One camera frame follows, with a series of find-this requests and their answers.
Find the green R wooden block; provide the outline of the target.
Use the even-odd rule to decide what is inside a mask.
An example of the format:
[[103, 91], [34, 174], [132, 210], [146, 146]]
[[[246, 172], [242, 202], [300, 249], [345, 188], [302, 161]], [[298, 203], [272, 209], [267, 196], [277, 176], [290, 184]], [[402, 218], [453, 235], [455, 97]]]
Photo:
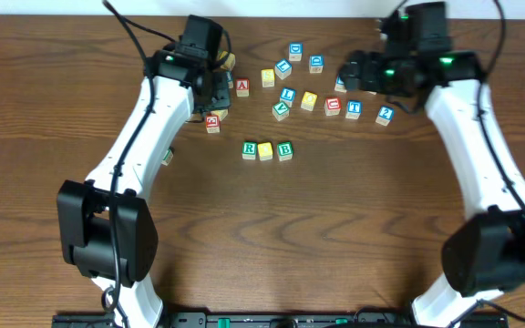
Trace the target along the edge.
[[255, 142], [244, 141], [242, 143], [242, 158], [247, 160], [256, 160], [257, 144]]

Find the yellow O wooden block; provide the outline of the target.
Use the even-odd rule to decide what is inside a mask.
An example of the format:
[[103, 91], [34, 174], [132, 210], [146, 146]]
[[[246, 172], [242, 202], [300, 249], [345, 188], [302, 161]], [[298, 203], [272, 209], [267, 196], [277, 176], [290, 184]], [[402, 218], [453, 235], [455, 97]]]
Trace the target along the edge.
[[273, 158], [273, 144], [271, 142], [259, 143], [257, 151], [260, 161], [270, 160]]

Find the green B wooden block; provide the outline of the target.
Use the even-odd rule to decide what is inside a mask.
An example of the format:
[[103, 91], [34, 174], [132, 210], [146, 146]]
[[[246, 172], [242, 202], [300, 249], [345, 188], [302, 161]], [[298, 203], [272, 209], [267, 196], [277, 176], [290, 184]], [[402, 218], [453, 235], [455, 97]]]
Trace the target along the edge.
[[285, 141], [277, 144], [277, 154], [280, 161], [286, 161], [293, 158], [293, 144]]

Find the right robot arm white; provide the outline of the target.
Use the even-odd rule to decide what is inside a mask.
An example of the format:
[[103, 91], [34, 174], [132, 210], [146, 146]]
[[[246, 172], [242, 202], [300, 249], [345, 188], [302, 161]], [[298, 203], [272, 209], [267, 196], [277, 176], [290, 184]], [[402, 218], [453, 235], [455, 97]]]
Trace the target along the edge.
[[416, 324], [455, 327], [481, 304], [525, 283], [525, 179], [468, 51], [387, 57], [356, 50], [339, 70], [349, 91], [418, 98], [458, 178], [465, 223], [443, 245], [442, 274], [411, 303]]

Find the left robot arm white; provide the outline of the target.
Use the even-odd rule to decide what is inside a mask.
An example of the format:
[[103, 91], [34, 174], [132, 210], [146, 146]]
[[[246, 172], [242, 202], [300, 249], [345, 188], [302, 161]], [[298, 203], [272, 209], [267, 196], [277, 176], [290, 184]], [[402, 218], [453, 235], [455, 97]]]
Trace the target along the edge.
[[108, 312], [59, 314], [55, 327], [155, 327], [163, 314], [149, 275], [159, 243], [151, 187], [182, 125], [195, 113], [212, 119], [230, 107], [233, 60], [160, 50], [148, 63], [137, 104], [106, 157], [57, 194], [63, 258], [102, 289]]

